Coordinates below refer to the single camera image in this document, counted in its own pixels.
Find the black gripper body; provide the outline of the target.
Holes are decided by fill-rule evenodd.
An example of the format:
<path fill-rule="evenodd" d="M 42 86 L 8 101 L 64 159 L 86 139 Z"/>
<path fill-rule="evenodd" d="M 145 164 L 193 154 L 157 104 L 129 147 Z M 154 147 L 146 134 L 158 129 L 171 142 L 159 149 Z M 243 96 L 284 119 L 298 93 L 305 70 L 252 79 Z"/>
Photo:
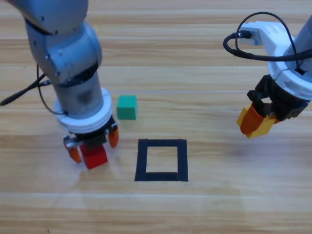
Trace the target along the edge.
<path fill-rule="evenodd" d="M 63 143 L 67 149 L 82 145 L 85 145 L 90 149 L 95 148 L 96 146 L 100 146 L 107 141 L 109 142 L 109 129 L 115 126 L 117 126 L 115 119 L 110 118 L 104 126 L 93 132 L 83 134 L 73 133 L 74 137 L 70 137 L 69 135 L 64 136 Z"/>
<path fill-rule="evenodd" d="M 295 97 L 283 90 L 270 75 L 263 76 L 247 96 L 260 116 L 275 115 L 278 121 L 297 117 L 309 104 L 308 100 Z"/>

